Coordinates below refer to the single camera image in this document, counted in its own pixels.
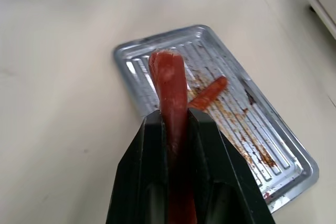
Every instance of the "baking tray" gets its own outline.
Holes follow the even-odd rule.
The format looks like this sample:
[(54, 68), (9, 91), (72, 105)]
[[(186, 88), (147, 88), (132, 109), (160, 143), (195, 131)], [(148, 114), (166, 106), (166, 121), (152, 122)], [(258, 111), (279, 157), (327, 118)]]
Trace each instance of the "baking tray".
[(189, 100), (217, 77), (227, 77), (227, 90), (206, 112), (248, 162), (271, 212), (318, 180), (316, 162), (207, 26), (134, 40), (114, 50), (114, 59), (142, 117), (159, 107), (148, 69), (149, 55), (168, 48), (184, 58)]

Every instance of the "red sausage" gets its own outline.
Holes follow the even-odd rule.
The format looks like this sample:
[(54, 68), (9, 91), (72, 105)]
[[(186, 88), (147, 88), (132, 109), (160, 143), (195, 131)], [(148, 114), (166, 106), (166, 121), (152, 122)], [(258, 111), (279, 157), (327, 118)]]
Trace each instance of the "red sausage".
[(149, 70), (167, 132), (168, 223), (196, 224), (189, 158), (185, 152), (188, 102), (183, 58), (170, 50), (154, 52), (149, 58)]
[(208, 87), (201, 91), (190, 103), (189, 107), (204, 111), (210, 103), (215, 101), (218, 95), (227, 87), (227, 79), (224, 76), (217, 78)]

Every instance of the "tray rim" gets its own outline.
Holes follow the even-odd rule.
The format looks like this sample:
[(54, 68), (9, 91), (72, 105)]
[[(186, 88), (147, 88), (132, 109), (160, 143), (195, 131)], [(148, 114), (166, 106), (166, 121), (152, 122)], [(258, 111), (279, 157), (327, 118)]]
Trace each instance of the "tray rim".
[(192, 25), (187, 27), (178, 28), (175, 30), (166, 31), (163, 33), (151, 35), (142, 39), (135, 39), (132, 41), (128, 41), (122, 44), (119, 44), (114, 48), (112, 51), (112, 58), (114, 59), (115, 63), (118, 66), (119, 71), (121, 72), (122, 79), (126, 84), (126, 88), (128, 92), (131, 94), (131, 99), (133, 103), (135, 104), (135, 107), (137, 108), (138, 112), (142, 117), (145, 116), (145, 109), (144, 105), (140, 104), (139, 101), (136, 99), (136, 91), (134, 88), (132, 88), (132, 85), (130, 83), (130, 78), (128, 78), (128, 74), (124, 70), (124, 61), (122, 58), (122, 52), (126, 49), (130, 49), (132, 47), (139, 46), (141, 44), (147, 43), (150, 40), (154, 40), (158, 38), (158, 36), (169, 36), (174, 33), (178, 33), (181, 31), (185, 31), (188, 29), (195, 29), (200, 28), (209, 33), (209, 35), (212, 37), (212, 39), (215, 40), (215, 42), (219, 45), (222, 51), (225, 52), (226, 57), (230, 59), (230, 61), (235, 65), (237, 70), (240, 72), (241, 76), (244, 76), (242, 82), (245, 83), (245, 85), (249, 86), (251, 89), (253, 89), (254, 94), (258, 95), (258, 99), (261, 100), (263, 105), (267, 105), (274, 114), (272, 116), (276, 123), (282, 128), (282, 130), (288, 135), (289, 140), (291, 143), (288, 143), (288, 139), (283, 139), (283, 141), (288, 146), (291, 145), (291, 147), (295, 147), (296, 151), (299, 152), (301, 157), (304, 159), (304, 161), (309, 165), (310, 170), (304, 170), (306, 172), (306, 178), (304, 178), (303, 181), (299, 182), (298, 184), (294, 185), (292, 188), (288, 189), (282, 196), (275, 198), (274, 200), (271, 200), (268, 202), (268, 208), (271, 211), (271, 213), (277, 211), (284, 205), (286, 205), (288, 202), (294, 200), (296, 197), (298, 197), (300, 194), (302, 194), (304, 191), (309, 189), (312, 185), (314, 185), (317, 180), (319, 179), (319, 167), (316, 163), (316, 161), (312, 158), (312, 156), (309, 154), (309, 152), (305, 149), (305, 147), (301, 144), (301, 142), (297, 139), (297, 137), (294, 135), (293, 131), (288, 127), (288, 125), (284, 122), (284, 120), (281, 118), (281, 116), (277, 113), (277, 111), (274, 109), (274, 107), (271, 105), (271, 103), (266, 99), (264, 94), (260, 91), (260, 89), (256, 86), (256, 84), (252, 81), (251, 77), (248, 75), (248, 73), (245, 71), (245, 69), (241, 66), (241, 64), (237, 61), (237, 59), (232, 55), (232, 53), (227, 49), (227, 47), (224, 45), (224, 43), (220, 40), (220, 38), (215, 34), (215, 32), (206, 25)]

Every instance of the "table surface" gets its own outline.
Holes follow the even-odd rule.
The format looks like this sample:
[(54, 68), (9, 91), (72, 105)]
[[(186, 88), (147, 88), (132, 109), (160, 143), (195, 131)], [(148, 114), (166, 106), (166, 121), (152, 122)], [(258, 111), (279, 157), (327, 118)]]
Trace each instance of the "table surface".
[(113, 48), (211, 27), (317, 161), (277, 223), (333, 223), (336, 43), (306, 0), (0, 0), (0, 222), (104, 223), (140, 126)]

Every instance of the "ridged metal tray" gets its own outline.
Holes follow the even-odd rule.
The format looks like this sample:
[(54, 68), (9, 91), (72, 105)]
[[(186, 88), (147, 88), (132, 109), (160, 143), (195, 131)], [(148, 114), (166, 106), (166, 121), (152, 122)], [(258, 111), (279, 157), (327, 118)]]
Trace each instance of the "ridged metal tray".
[(184, 58), (189, 100), (217, 77), (227, 77), (227, 90), (206, 112), (248, 162), (271, 212), (318, 180), (316, 162), (209, 27), (186, 27), (114, 50), (114, 59), (142, 116), (159, 107), (149, 75), (149, 55), (168, 48)]

